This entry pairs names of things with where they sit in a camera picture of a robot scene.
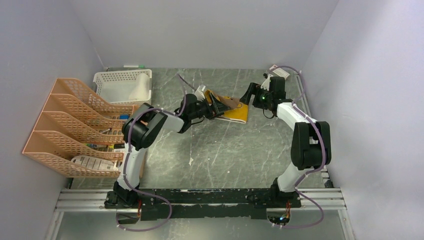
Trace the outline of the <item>yellow grey patterned towel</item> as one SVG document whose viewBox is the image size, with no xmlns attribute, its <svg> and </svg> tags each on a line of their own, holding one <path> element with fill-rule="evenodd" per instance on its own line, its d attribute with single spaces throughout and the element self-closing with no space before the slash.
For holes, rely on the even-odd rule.
<svg viewBox="0 0 424 240">
<path fill-rule="evenodd" d="M 230 107 L 230 110 L 225 111 L 222 115 L 217 117 L 218 120 L 223 120 L 223 121 L 228 121 L 233 123 L 240 123 L 240 124 L 247 123 L 249 108 L 246 104 L 241 103 L 239 98 L 230 97 L 230 96 L 222 96 L 207 89 L 204 92 L 204 96 L 209 104 L 212 103 L 212 99 L 209 96 L 209 94 L 212 94 L 221 103 Z"/>
</svg>

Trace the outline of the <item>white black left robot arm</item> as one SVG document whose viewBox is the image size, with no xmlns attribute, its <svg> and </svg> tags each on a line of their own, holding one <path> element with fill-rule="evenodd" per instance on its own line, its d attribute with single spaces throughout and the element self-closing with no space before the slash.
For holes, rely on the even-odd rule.
<svg viewBox="0 0 424 240">
<path fill-rule="evenodd" d="M 149 103 L 142 104 L 122 126 L 127 153 L 113 190 L 107 194 L 105 207 L 132 208 L 138 203 L 140 178 L 137 171 L 144 163 L 147 149 L 155 142 L 161 130 L 182 134 L 194 125 L 195 119 L 211 120 L 237 107 L 238 104 L 231 99 L 216 97 L 211 92 L 204 99 L 198 99 L 192 93 L 185 94 L 180 107 L 173 112 L 153 107 Z"/>
</svg>

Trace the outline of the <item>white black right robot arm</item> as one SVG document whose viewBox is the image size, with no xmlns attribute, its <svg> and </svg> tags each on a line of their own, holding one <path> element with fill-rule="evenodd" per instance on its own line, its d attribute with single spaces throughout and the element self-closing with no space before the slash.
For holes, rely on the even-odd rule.
<svg viewBox="0 0 424 240">
<path fill-rule="evenodd" d="M 285 122 L 293 131 L 290 159 L 284 173 L 271 186 L 270 202 L 282 207 L 289 194 L 310 174 L 319 172 L 331 161 L 330 125 L 317 121 L 302 111 L 294 100 L 286 97 L 285 78 L 268 77 L 263 84 L 252 82 L 240 98 L 243 104 L 271 111 L 274 118 Z"/>
</svg>

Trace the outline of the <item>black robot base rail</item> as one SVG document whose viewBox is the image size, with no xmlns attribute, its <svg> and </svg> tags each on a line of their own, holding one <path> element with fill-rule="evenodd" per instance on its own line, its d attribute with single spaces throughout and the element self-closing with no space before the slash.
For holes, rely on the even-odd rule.
<svg viewBox="0 0 424 240">
<path fill-rule="evenodd" d="M 300 196 L 296 192 L 272 196 L 270 188 L 211 188 L 172 189 L 144 188 L 138 193 L 138 203 L 130 208 L 106 208 L 134 210 L 142 221 L 159 219 L 237 218 L 265 220 L 270 209 L 300 208 Z"/>
</svg>

